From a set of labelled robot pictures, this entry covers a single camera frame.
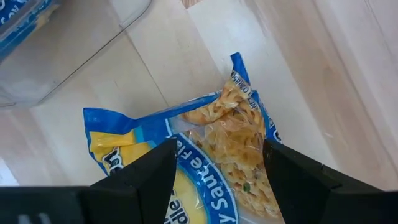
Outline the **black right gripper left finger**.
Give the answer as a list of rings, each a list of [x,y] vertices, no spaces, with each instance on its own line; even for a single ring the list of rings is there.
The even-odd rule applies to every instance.
[[[163,223],[177,169],[169,139],[79,193],[84,223]]]

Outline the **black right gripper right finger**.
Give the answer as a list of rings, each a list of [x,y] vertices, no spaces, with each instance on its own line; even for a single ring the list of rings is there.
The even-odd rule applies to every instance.
[[[265,140],[267,178],[286,223],[321,223],[333,189],[342,184],[325,175],[326,166],[277,141]]]

